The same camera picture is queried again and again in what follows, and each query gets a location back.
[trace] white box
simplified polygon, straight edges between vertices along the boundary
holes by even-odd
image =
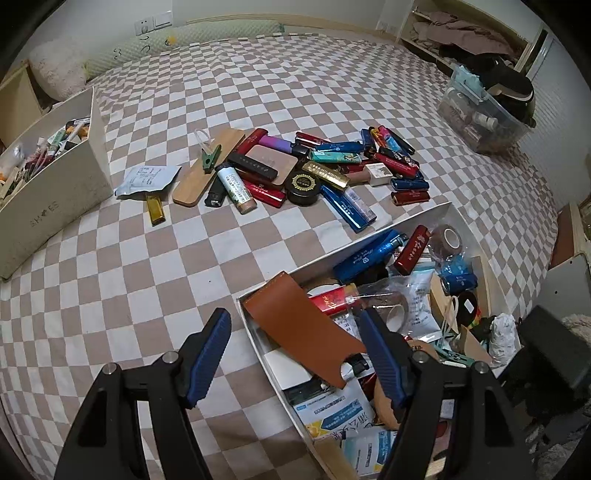
[[[69,120],[88,116],[88,139],[44,168],[0,210],[0,277],[9,278],[51,236],[113,195],[105,126],[94,88],[32,124],[0,156],[0,165],[17,144],[30,154],[39,137],[48,138]]]
[[[502,312],[508,312],[509,310],[507,307],[507,303],[505,301],[505,296],[503,295],[503,292],[501,290],[501,285],[499,284],[499,281],[497,280],[496,276],[492,272],[492,269],[490,268],[490,265],[488,263],[488,258],[486,257],[484,251],[482,250],[482,248],[478,244],[478,241],[474,237],[474,234],[472,233],[472,231],[468,227],[465,220],[462,218],[462,216],[456,210],[456,208],[449,202],[444,203],[442,205],[437,205],[430,210],[418,213],[418,214],[416,214],[412,217],[409,217],[405,220],[402,220],[402,221],[395,220],[395,221],[393,221],[392,224],[390,224],[386,227],[383,227],[382,229],[376,231],[372,235],[369,235],[369,236],[361,238],[355,242],[352,242],[351,244],[349,244],[345,247],[341,247],[329,254],[324,255],[323,257],[320,257],[316,261],[310,262],[310,263],[308,263],[300,268],[296,268],[295,270],[288,272],[288,273],[292,276],[292,278],[296,282],[298,282],[300,285],[303,285],[315,278],[326,276],[326,274],[329,273],[330,270],[335,265],[337,265],[338,263],[343,261],[345,258],[351,256],[353,253],[360,250],[362,247],[364,247],[368,243],[372,242],[377,236],[379,236],[381,233],[385,232],[386,230],[389,230],[391,228],[395,228],[399,232],[406,233],[408,236],[410,236],[418,225],[426,225],[429,227],[435,227],[436,225],[439,225],[442,223],[448,223],[449,225],[451,225],[452,227],[454,227],[458,231],[458,233],[460,234],[460,236],[462,238],[464,248],[466,250],[467,258],[472,258],[477,255],[480,255],[481,258],[487,259],[486,262],[483,262],[483,270],[486,275],[486,278],[488,279],[488,284],[489,284],[488,287],[489,287],[489,293],[490,293],[489,301],[490,301],[492,313],[499,314]],[[266,334],[250,318],[250,315],[248,314],[248,312],[246,310],[244,310],[244,308],[242,307],[242,301],[244,301],[248,297],[250,297],[255,291],[257,291],[259,288],[261,288],[262,285],[264,285],[264,284],[261,284],[255,288],[253,288],[252,290],[249,290],[244,295],[242,295],[238,299],[236,299],[236,306],[238,308],[238,312],[242,318],[242,321],[244,322],[244,325],[246,327],[246,332],[248,334],[248,337],[250,338],[252,346],[255,349],[256,355],[263,367],[263,370],[265,371],[267,378],[269,379],[269,382],[273,386],[273,389],[275,390],[277,397],[279,398],[281,404],[285,408],[285,411],[289,415],[293,425],[297,429],[301,438],[306,443],[308,449],[310,450],[310,452],[312,453],[314,458],[318,461],[318,463],[320,464],[322,469],[327,473],[328,477],[331,480],[340,480],[333,475],[333,473],[330,471],[330,469],[328,468],[326,463],[323,461],[323,459],[319,455],[318,451],[314,447],[313,440],[310,437],[306,427],[301,422],[299,417],[296,415],[292,406],[290,406],[287,403],[287,399],[285,398],[285,395],[283,394],[283,391],[281,390],[281,387],[279,386],[279,382],[275,378],[273,371],[269,367],[269,364],[267,363],[267,361],[264,357],[265,353],[268,353],[274,347],[269,344],[269,340],[268,340],[268,337],[266,336]],[[428,471],[428,475],[432,476],[435,473],[437,473],[437,471],[440,471],[441,469],[443,469],[443,464],[444,464],[444,462],[433,462],[430,466],[429,471]]]

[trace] checkered bedsheet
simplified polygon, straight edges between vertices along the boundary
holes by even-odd
[[[233,331],[209,395],[190,412],[214,479],[317,478],[274,395],[233,298],[362,235],[452,201],[488,255],[510,309],[532,306],[557,233],[551,193],[527,158],[472,153],[436,112],[447,83],[404,49],[322,35],[217,41],[144,58],[95,85],[113,185],[134,165],[199,156],[195,129],[298,130],[335,141],[393,127],[417,148],[432,200],[395,207],[388,186],[355,190],[378,215],[352,232],[320,199],[240,215],[165,202],[152,227],[144,202],[112,197],[51,238],[2,284],[2,402],[40,477],[52,477],[76,412],[101,366],[151,363],[227,308]],[[140,405],[152,478],[160,464]]]

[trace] brown leather pouch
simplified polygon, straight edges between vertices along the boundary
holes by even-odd
[[[345,387],[341,364],[365,345],[314,305],[287,273],[281,272],[244,302],[259,326],[295,360],[321,379]]]

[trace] plastic storage box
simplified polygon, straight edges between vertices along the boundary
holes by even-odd
[[[490,94],[480,99],[460,83],[457,70],[437,111],[476,153],[501,153],[530,131]]]

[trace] green clip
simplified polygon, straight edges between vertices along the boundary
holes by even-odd
[[[211,173],[217,158],[220,156],[222,152],[222,146],[218,145],[212,153],[206,152],[203,148],[201,149],[201,158],[203,160],[203,171],[205,173]]]

